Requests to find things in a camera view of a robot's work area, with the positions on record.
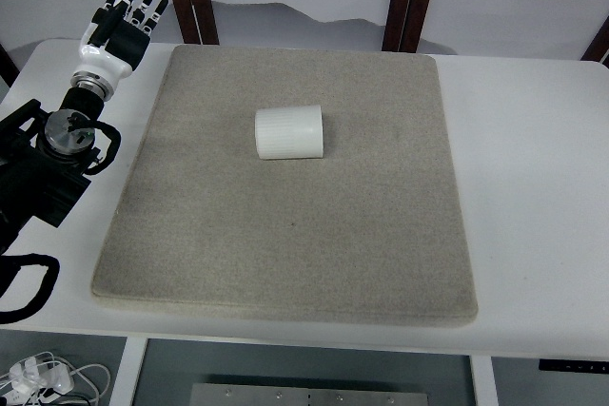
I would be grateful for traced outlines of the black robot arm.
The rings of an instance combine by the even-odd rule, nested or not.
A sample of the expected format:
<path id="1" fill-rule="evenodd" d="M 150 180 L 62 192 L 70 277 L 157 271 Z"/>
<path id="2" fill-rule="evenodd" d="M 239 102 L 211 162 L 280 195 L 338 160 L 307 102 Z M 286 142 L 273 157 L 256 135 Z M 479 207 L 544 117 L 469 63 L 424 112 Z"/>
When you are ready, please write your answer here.
<path id="1" fill-rule="evenodd" d="M 138 68 L 168 0 L 106 0 L 80 45 L 80 64 L 58 109 L 32 99 L 1 122 L 1 249 L 32 218 L 57 227 L 122 138 L 101 121 L 121 80 Z"/>

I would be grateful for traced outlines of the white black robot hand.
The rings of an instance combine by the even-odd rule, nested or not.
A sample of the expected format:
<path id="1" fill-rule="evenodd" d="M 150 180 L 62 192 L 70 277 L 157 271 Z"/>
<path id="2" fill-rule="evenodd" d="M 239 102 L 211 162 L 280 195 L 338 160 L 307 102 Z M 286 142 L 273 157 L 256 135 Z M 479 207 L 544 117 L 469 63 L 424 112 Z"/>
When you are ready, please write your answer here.
<path id="1" fill-rule="evenodd" d="M 94 13 L 80 41 L 78 73 L 118 84 L 139 66 L 150 43 L 149 34 L 158 25 L 168 0 L 161 0 L 151 15 L 147 12 L 153 0 L 143 0 L 136 10 L 133 1 L 108 0 L 109 9 Z"/>

